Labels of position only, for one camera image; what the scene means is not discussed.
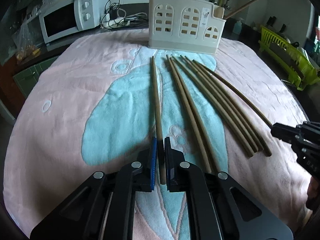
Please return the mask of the person's right hand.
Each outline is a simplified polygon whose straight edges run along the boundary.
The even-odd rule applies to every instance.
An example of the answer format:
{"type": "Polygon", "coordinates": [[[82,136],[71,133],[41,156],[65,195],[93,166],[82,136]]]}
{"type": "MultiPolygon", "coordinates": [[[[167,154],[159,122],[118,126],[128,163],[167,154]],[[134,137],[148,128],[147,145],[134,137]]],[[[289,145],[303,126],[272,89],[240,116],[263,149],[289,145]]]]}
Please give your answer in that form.
{"type": "Polygon", "coordinates": [[[310,179],[307,195],[308,202],[312,202],[315,205],[319,203],[319,182],[313,177],[310,179]]]}

